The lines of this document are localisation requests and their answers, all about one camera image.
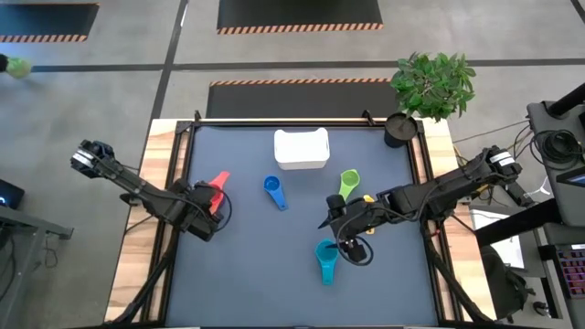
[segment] leaves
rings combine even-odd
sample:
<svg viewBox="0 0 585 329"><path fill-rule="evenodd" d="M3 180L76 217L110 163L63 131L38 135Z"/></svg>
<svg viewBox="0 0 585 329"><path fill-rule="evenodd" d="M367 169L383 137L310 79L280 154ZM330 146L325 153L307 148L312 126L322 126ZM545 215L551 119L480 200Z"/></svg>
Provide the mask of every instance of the leaves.
<svg viewBox="0 0 585 329"><path fill-rule="evenodd" d="M401 111L439 121L467 111L467 102L475 96L470 81L475 75L465 54L448 58L439 53L430 59L429 54L415 52L408 59L399 59L399 71L390 85L397 91Z"/></svg>

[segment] black cable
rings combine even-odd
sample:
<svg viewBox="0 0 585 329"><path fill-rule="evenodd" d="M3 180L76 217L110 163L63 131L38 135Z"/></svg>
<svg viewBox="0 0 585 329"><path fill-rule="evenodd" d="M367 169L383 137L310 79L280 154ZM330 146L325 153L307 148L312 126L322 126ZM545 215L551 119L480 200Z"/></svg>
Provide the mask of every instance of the black cable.
<svg viewBox="0 0 585 329"><path fill-rule="evenodd" d="M374 210L376 210L376 209L384 210L384 211L388 212L390 215L394 215L394 216L396 216L398 218L402 218L402 219L408 220L408 221L416 221L416 220L412 220L412 218L408 218L408 217L400 214L398 211L394 211L394 210L392 210L390 208L386 208L386 207L383 207L383 206L379 206L379 207L378 206L372 206L372 209L374 209ZM401 221L389 220L388 223L390 223L390 224L399 224L399 223L403 222L404 220L401 220Z"/></svg>
<svg viewBox="0 0 585 329"><path fill-rule="evenodd" d="M199 186L199 187L213 188L216 191L218 191L219 193L223 194L223 196L226 198L226 200L228 200L228 206L229 206L228 218L226 218L226 221L224 222L224 224L221 227L218 227L216 229L216 232L220 232L225 226L228 225L229 220L231 219L231 211L232 211L231 199L229 199L228 194L224 190L222 190L221 188L219 188L219 187L215 187L215 186L203 186L203 185L202 186Z"/></svg>
<svg viewBox="0 0 585 329"><path fill-rule="evenodd" d="M476 135L473 135L473 136L469 136L469 137L465 137L465 138L462 138L462 139L460 139L460 140L457 140L457 141L453 141L453 143L459 143L459 142L465 142L465 141L469 141L470 139L473 139L473 138L476 138L476 137L480 137L480 136L484 136L484 135L487 135L487 134L489 134L489 133L495 133L495 132L499 132L499 131L501 131L501 130L504 130L504 129L507 129L507 128L510 128L510 127L517 126L518 124L522 124L522 123L524 123L524 122L529 122L529 120L523 120L523 121L521 121L521 122L516 122L516 123L508 124L507 126L504 126L504 127L502 127L502 128L493 129L493 130L491 130L491 131L489 131L489 132L485 132L485 133L478 133L478 134L476 134Z"/></svg>
<svg viewBox="0 0 585 329"><path fill-rule="evenodd" d="M130 165L127 165L127 164L120 164L120 165L122 165L122 167L124 167L124 168L132 169L135 171L140 171L140 169L133 167L133 166L130 166Z"/></svg>
<svg viewBox="0 0 585 329"><path fill-rule="evenodd" d="M106 164L106 162L105 162L105 161L103 161L102 159L100 159L100 157L98 157L98 156L97 156L97 155L95 155L95 154L94 154L93 156L94 156L94 158L95 158L96 160L98 160L98 161L99 161L99 162L100 162L102 165L106 166L108 169L110 169L110 170L112 170L112 171L114 171L114 172L115 172L115 170L114 170L114 169L112 169L112 168L110 168L110 166L109 166L108 164ZM128 178L126 178L126 177L124 177L124 176L122 176L122 175L120 175L120 178L123 178L123 179L125 179L125 180L126 180L126 182L133 184L133 182L132 182L130 179L128 179ZM227 195L227 194L226 194L226 193L225 193L223 190L221 190L221 189L219 189L219 188L215 188L214 186L209 186L209 187L212 187L212 188L214 188L214 189L217 189L217 191L221 192L221 193L222 193L222 194L223 194L223 195L226 197L226 199L228 200L228 203L229 203L229 215L228 215L228 219L226 219L226 222L225 222L225 224L224 224L222 227L220 227L220 228L217 228L217 229L215 230L216 232L219 232L219 231L221 231L221 230L222 230L222 229L223 229L223 228L224 228L224 227L225 227L225 226L226 226L226 225L229 223L229 220L231 219L231 200L229 199L229 196L228 196L228 195ZM142 190L142 192L146 193L147 195L151 195L151 196L158 196L158 197L161 197L161 198L166 198L166 199L169 199L169 200L183 201L183 202L187 203L188 205L190 205L190 206L194 207L194 208L195 208L195 209L196 209L196 210L199 212L199 214L200 214L200 215L202 215L203 217L205 217L205 218L206 218L208 221L211 221L211 222L213 222L213 219L211 219L211 218L210 218L210 217L209 217L209 216L206 214L206 212L205 212L205 211L203 211L203 209L202 209L202 208L201 208L199 205L197 205L197 204L196 204L196 203L194 203L193 201L187 200L186 198L183 198L183 197L181 197L181 196L169 196L169 195L166 195L166 194L156 194L156 193L154 193L154 192L150 192L150 191L147 191L147 190L145 190L145 189L143 189L143 190Z"/></svg>
<svg viewBox="0 0 585 329"><path fill-rule="evenodd" d="M435 268L442 275L443 279L445 279L445 281L447 281L447 286L458 297L459 302L461 303L461 305L463 306L465 311L467 311L469 316L472 318L472 321L474 321L474 322L492 322L493 320L482 313L482 311L479 309L479 307L477 307L477 305L469 297L467 292L465 292L465 289L462 287L462 285L457 281L457 278L455 278L455 275L449 270L449 268L447 267L445 262L442 260L441 255L439 255L439 253L435 249L435 246L432 243L431 237L428 237L425 234L425 232L424 232L425 228L423 226L421 226L420 230L421 230L422 236L424 237L424 239L427 243L428 249L430 251L429 256L430 256L432 264L435 266Z"/></svg>
<svg viewBox="0 0 585 329"><path fill-rule="evenodd" d="M503 206L503 207L510 207L509 205L507 205L507 204L505 204L505 203L503 203L503 202L500 202L500 201L498 201L498 200L495 198L495 191L494 191L494 187L493 187L493 186L491 186L491 187L490 187L490 201L489 201L489 202L490 202L490 204L492 203L492 201L494 201L496 204L498 204L498 205L500 205L500 206Z"/></svg>
<svg viewBox="0 0 585 329"><path fill-rule="evenodd" d="M487 157L487 150L484 149L482 151L482 160L479 161L474 168L470 169L469 172L474 172L477 168L479 168L481 165L483 165L486 157ZM465 170L465 168L464 167L461 167L460 169L463 171L463 174L465 175L465 177L467 177L468 179L471 180L471 177L469 177L467 175L467 171ZM443 185L445 185L445 184L447 184L447 183L449 183L449 182L451 182L451 181L453 181L453 180L455 180L457 178L458 178L457 176L454 176L451 179L447 179L447 180L440 181L439 184L437 184L436 186L433 186L427 192L427 194L424 196L424 198L422 199L422 202L420 203L420 207L417 210L416 214L414 215L414 217L412 218L411 221L419 221L420 216L422 215L422 211L427 206L427 203L429 202L429 198L431 197L431 193L432 192L434 192L437 188L439 188L439 187L441 187L441 186L443 186Z"/></svg>
<svg viewBox="0 0 585 329"><path fill-rule="evenodd" d="M8 265L12 265L11 266L12 274L10 274L10 281L8 282L8 284L6 285L6 287L4 288L2 293L0 293L0 302L2 302L2 300L5 298L6 294L10 290L10 287L12 286L12 282L15 280L15 276L16 276L16 257L15 257L16 244L15 244L15 239L12 236L12 232L10 233L10 243L12 244L12 249L10 250L10 256L8 258L8 261L7 261L4 269L2 270L2 274L0 275L0 279L4 278L4 275L6 273Z"/></svg>
<svg viewBox="0 0 585 329"><path fill-rule="evenodd" d="M368 211L370 210L363 210L361 212L359 212L357 215L351 217L350 219L348 219L345 223L343 223L341 225L341 227L339 228L339 230L337 231L337 234L335 235L335 244L337 246L337 249L339 250L339 254L341 255L341 257L344 260L349 261L351 264L354 264L356 266L367 266L369 265L372 260L374 260L374 249L372 248L372 246L370 246L369 243L367 243L367 241L361 237L355 236L354 239L359 239L360 241L362 241L366 247L369 249L369 259L365 262L357 262L357 261L353 261L351 259L349 259L349 257L347 257L344 253L344 250L341 248L341 244L339 243L339 237L341 236L341 232L343 231L344 228L346 228L346 226L351 223L352 221L356 220L357 218L360 218L361 216L365 215Z"/></svg>
<svg viewBox="0 0 585 329"><path fill-rule="evenodd" d="M520 156L519 154L516 154L516 147L518 144L518 138L520 137L520 135L524 132L524 130L530 128L530 124L527 125L526 127L522 128L522 130L516 135L516 138L514 139L514 143L512 144L512 150L513 150L513 156L514 156L514 160L517 159L518 156Z"/></svg>
<svg viewBox="0 0 585 329"><path fill-rule="evenodd" d="M538 159L534 149L542 158ZM553 170L567 170L575 165L583 156L583 147L577 141L575 135L568 130L542 131L536 133L530 141L530 153L541 165ZM544 161L557 165L545 164Z"/></svg>
<svg viewBox="0 0 585 329"><path fill-rule="evenodd" d="M470 228L469 225L465 224L462 220L460 220L455 214L452 214L451 217L459 222L459 224L463 225L464 228L467 228L468 231L472 232L475 235L475 231L473 228Z"/></svg>
<svg viewBox="0 0 585 329"><path fill-rule="evenodd" d="M45 268L46 269L54 269L59 265L59 257L57 257L57 251L52 249L48 246L48 234L45 236ZM48 263L48 255L53 256L53 263L49 265Z"/></svg>
<svg viewBox="0 0 585 329"><path fill-rule="evenodd" d="M520 150L520 152L518 152L518 154L516 155L516 157L514 159L516 160L518 157L520 157L520 155L524 152L524 150L527 149L528 146L530 146L530 142L528 144L524 145L522 150Z"/></svg>
<svg viewBox="0 0 585 329"><path fill-rule="evenodd" d="M139 225L141 225L142 223L144 223L146 220L148 220L148 219L150 219L150 218L153 218L153 217L154 217L154 215L151 215L151 216L149 216L149 217L147 217L147 218L145 218L145 219L141 219L139 222L137 222L137 223L135 223L135 224L131 225L129 228L127 228L127 229L124 231L124 235L128 234L128 232L130 232L132 229L136 228L137 226L139 226Z"/></svg>

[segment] metal frame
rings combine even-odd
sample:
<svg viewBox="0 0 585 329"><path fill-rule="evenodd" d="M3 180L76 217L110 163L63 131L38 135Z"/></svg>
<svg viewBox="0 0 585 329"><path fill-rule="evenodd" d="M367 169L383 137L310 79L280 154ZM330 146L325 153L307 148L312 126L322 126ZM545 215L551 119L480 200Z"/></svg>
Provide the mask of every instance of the metal frame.
<svg viewBox="0 0 585 329"><path fill-rule="evenodd" d="M384 126L385 119L374 119L369 120L367 118L363 119L201 119L200 116L196 115L196 119L194 121L181 121L177 122L176 130L175 130L175 139L173 142L173 149L171 151L171 161L169 163L169 168L167 172L167 181L166 185L170 186L174 180L174 174L176 172L176 161L178 159L179 154L179 145L181 138L184 133L188 133L188 140L187 140L187 148L186 148L186 155L185 155L185 162L183 166L183 171L181 176L187 178L188 176L188 168L190 167L192 158L194 156L193 145L195 143L195 138L197 134L197 129L201 126L217 126L217 127L363 127L365 129L371 128L381 128ZM425 174L427 175L428 179L433 178L432 169L431 169L431 159L429 156L429 151L427 148L425 134L424 131L420 131L418 134L418 139L420 143L420 152L422 154L423 163L425 166ZM416 158L413 150L413 141L410 141L407 144L408 149L408 156L409 156L409 165L412 172L412 180L413 183L418 184L420 183L420 178L418 175L418 166L416 163ZM159 225L156 230L156 237L154 242L154 250L153 250L153 257L151 261L151 268L150 271L153 270L154 266L157 263L158 257L160 256L161 250L163 248L163 236L165 234L165 227L166 225ZM173 229L172 236L170 239L170 243L167 247L167 250L171 251L173 257L168 262L168 265L165 268L165 278L163 283L163 295L161 296L160 302L160 309L158 316L155 320L149 320L150 317L150 309L152 308L152 295L149 296L147 303L143 306L143 313L144 316L141 316L141 322L138 324L125 324L125 325L140 325L149 323L152 327L160 327L164 326L166 322L166 315L168 311L168 304L170 298L170 291L171 291L171 283L173 278L173 270L175 265L175 255L178 245L178 240L180 239L178 229ZM449 253L448 244L446 240L446 235L444 231L441 231L441 234L437 236L439 239L441 250L441 256L445 260L447 266L452 271L452 259ZM427 256L427 261L429 263L429 278L431 280L431 289L433 293L433 300L435 303L435 312L437 315L437 321L439 326L450 326L450 327L458 327L458 328L509 328L509 325L502 325L502 324L475 324L470 322L464 322L462 320L462 311L461 305L456 301L455 296L451 293L451 303L453 306L453 313L455 316L455 320L446 320L445 318L445 311L444 305L441 298L441 288L438 281L438 273L434 266L431 264L429 260L429 247L425 243L424 239L422 240L424 244L425 253ZM116 325L116 328L126 327L126 326L119 326ZM380 328L397 328L402 327L401 325L389 325L389 326L381 326Z"/></svg>
<svg viewBox="0 0 585 329"><path fill-rule="evenodd" d="M7 286L5 297L0 301L0 328L11 328L20 316L18 311L43 242L48 234L55 234L59 239L70 239L73 228L65 228L8 207L0 207L0 222L3 224L0 230L8 230L12 240L13 255L8 257L15 258L14 280Z"/></svg>

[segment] hazard stripe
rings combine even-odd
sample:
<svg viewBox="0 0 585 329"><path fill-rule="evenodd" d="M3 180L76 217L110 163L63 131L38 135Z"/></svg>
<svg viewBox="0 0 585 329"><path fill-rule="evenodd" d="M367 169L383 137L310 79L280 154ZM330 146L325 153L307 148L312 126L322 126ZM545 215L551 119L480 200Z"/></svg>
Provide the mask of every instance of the hazard stripe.
<svg viewBox="0 0 585 329"><path fill-rule="evenodd" d="M0 43L82 42L87 37L80 35L0 36Z"/></svg>
<svg viewBox="0 0 585 329"><path fill-rule="evenodd" d="M299 84L299 83L388 83L390 78L361 78L361 79L284 79L284 80L224 80L212 81L213 86L253 85L253 84Z"/></svg>
<svg viewBox="0 0 585 329"><path fill-rule="evenodd" d="M341 23L341 24L308 24L267 27L222 27L220 35L239 35L254 33L287 33L287 32L329 32L329 31L366 31L384 28L380 23Z"/></svg>

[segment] floor line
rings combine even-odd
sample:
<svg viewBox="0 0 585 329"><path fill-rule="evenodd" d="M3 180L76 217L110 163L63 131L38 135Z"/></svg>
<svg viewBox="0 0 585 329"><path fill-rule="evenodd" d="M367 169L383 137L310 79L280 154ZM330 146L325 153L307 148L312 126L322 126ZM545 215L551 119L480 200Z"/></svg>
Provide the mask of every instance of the floor line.
<svg viewBox="0 0 585 329"><path fill-rule="evenodd" d="M585 58L543 58L543 59L469 59L471 67L535 67L535 66L568 66L585 65ZM250 63L186 63L186 64L121 64L121 65L43 65L35 66L33 72L118 72L118 71L163 71L159 92L166 91L171 71L222 71L244 69L394 69L398 67L396 60L367 61L303 61L303 62L250 62ZM158 96L157 104L164 100Z"/></svg>
<svg viewBox="0 0 585 329"><path fill-rule="evenodd" d="M168 81L171 78L171 70L173 68L173 62L175 61L176 49L179 44L179 38L181 37L181 29L183 28L183 21L185 19L188 4L189 0L181 0L179 3L179 9L176 13L175 25L173 27L173 34L171 35L171 42L166 51L165 66L158 83L156 96L154 97L153 111L150 114L150 120L159 119L161 117L161 112L163 111L166 88L168 87Z"/></svg>
<svg viewBox="0 0 585 329"><path fill-rule="evenodd" d="M164 64L41 65L33 67L32 71L33 73L159 71L164 67Z"/></svg>
<svg viewBox="0 0 585 329"><path fill-rule="evenodd" d="M529 67L529 66L566 66L585 65L585 58L543 58L543 59L468 59L469 66L476 68L491 67ZM188 63L175 64L173 71L198 70L240 70L240 69L393 69L396 60L368 61L303 61L303 62L250 62L250 63Z"/></svg>
<svg viewBox="0 0 585 329"><path fill-rule="evenodd" d="M575 7L575 10L577 11L577 14L579 14L579 17L581 17L583 23L585 23L585 10L583 10L583 6L579 0L570 0L570 2L573 4L573 7Z"/></svg>

